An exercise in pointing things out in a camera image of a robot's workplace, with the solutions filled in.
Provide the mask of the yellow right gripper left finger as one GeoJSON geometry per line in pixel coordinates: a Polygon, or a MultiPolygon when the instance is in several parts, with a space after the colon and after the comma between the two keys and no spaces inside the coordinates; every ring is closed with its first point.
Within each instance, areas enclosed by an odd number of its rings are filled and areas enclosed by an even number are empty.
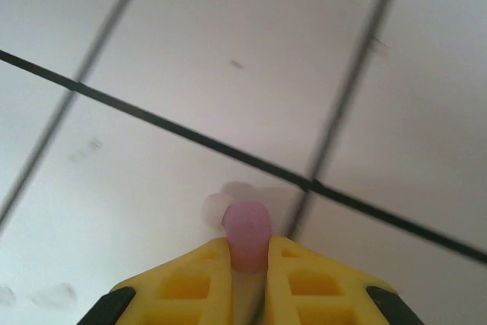
{"type": "Polygon", "coordinates": [[[228,242],[210,240],[126,279],[100,297],[83,324],[232,324],[228,242]]]}

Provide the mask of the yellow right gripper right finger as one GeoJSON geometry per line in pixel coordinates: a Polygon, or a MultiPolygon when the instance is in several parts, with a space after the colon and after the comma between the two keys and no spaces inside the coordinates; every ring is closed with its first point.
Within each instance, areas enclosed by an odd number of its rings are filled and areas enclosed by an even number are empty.
{"type": "Polygon", "coordinates": [[[274,236],[265,323],[414,324],[415,313],[384,280],[274,236]]]}

